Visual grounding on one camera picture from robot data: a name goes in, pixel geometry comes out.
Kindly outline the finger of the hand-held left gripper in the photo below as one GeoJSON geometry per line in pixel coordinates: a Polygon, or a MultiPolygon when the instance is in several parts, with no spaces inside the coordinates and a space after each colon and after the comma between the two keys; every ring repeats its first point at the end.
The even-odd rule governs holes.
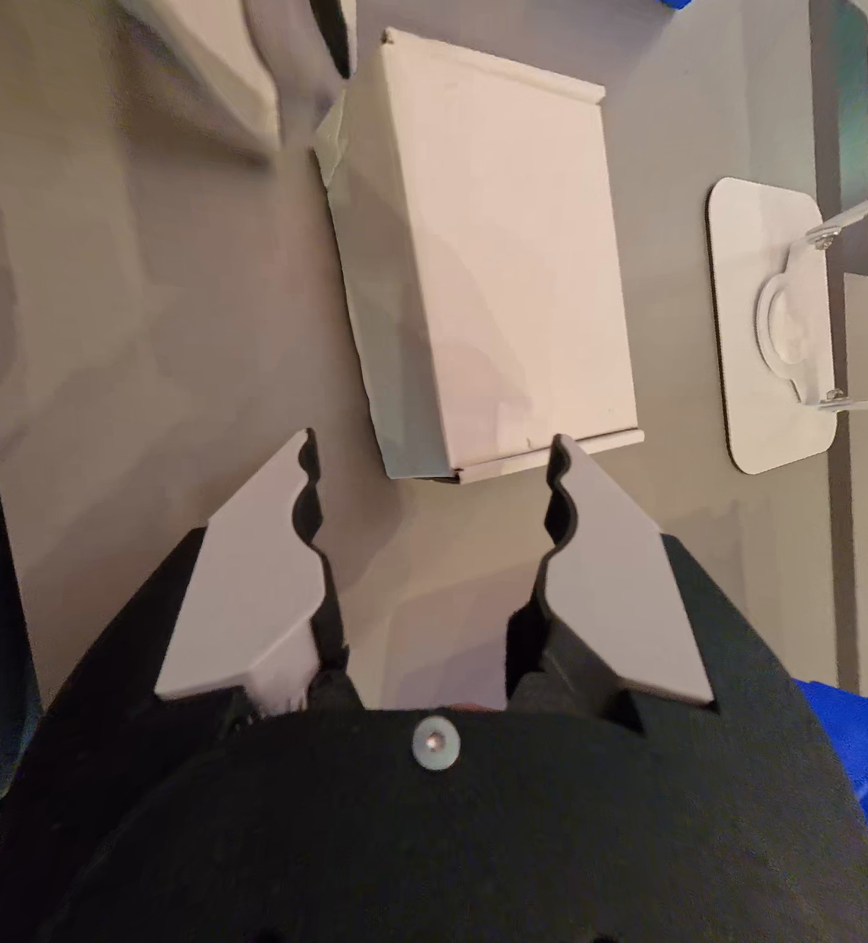
{"type": "Polygon", "coordinates": [[[120,1],[236,124],[258,154],[281,148],[275,79],[241,1],[120,1]]]}
{"type": "Polygon", "coordinates": [[[354,70],[354,3],[249,1],[246,13],[274,80],[280,142],[308,144],[354,70]]]}

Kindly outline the white cardboard box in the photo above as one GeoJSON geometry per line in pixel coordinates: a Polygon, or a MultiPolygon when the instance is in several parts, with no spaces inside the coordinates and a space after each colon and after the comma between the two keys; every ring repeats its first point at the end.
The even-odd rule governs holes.
{"type": "Polygon", "coordinates": [[[605,87],[388,28],[315,153],[388,478],[644,441],[605,87]]]}

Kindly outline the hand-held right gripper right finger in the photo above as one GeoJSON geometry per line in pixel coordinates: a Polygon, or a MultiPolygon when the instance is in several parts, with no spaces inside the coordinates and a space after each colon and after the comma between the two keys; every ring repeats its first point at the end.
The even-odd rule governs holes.
{"type": "Polygon", "coordinates": [[[508,706],[634,719],[633,694],[715,704],[663,534],[571,437],[551,445],[553,543],[506,630],[508,706]]]}

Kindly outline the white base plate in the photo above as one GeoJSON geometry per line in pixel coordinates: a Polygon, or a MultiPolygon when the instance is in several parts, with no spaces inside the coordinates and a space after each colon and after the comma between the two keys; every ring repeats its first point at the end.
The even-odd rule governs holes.
{"type": "Polygon", "coordinates": [[[802,407],[772,374],[756,340],[756,303],[784,268],[791,242],[822,222],[801,192],[725,177],[707,200],[707,233],[728,451],[749,475],[823,454],[838,419],[802,407]]]}

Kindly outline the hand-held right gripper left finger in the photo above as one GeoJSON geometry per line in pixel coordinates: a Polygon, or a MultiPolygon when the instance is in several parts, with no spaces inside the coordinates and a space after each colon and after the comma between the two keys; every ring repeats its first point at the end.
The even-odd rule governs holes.
{"type": "Polygon", "coordinates": [[[204,527],[155,694],[241,689],[258,713],[304,709],[348,647],[322,527],[315,432],[293,435],[204,527]]]}

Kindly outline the clear acrylic stand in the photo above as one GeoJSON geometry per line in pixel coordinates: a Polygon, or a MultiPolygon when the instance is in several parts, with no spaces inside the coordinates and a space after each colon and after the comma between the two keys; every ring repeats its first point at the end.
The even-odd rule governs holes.
{"type": "Polygon", "coordinates": [[[832,327],[826,251],[846,228],[868,217],[868,199],[815,225],[791,242],[783,270],[770,277],[756,303],[756,340],[769,371],[788,381],[802,407],[822,414],[868,411],[829,388],[832,327]]]}

